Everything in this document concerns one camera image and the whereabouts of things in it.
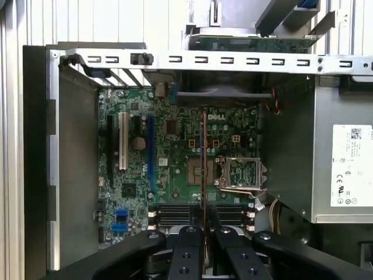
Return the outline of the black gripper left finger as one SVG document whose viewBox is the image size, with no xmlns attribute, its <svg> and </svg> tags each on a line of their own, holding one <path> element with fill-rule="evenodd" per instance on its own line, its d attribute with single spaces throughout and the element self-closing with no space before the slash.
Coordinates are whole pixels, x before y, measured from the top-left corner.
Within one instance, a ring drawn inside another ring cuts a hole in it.
<svg viewBox="0 0 373 280">
<path fill-rule="evenodd" d="M 201 279 L 204 232 L 198 225 L 180 229 L 172 249 L 168 279 Z M 67 267 L 49 273 L 44 279 L 133 279 L 145 267 L 147 258 L 165 249 L 166 236 L 145 230 L 109 246 Z"/>
</svg>

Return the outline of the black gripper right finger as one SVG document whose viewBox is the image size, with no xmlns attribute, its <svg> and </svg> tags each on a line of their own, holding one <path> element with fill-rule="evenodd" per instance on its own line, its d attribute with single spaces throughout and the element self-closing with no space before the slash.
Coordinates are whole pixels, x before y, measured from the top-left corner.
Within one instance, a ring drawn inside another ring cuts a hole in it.
<svg viewBox="0 0 373 280">
<path fill-rule="evenodd" d="M 235 279 L 372 279 L 372 273 L 296 240 L 269 231 L 251 239 L 223 226 L 209 207 L 215 241 L 214 267 Z"/>
</svg>

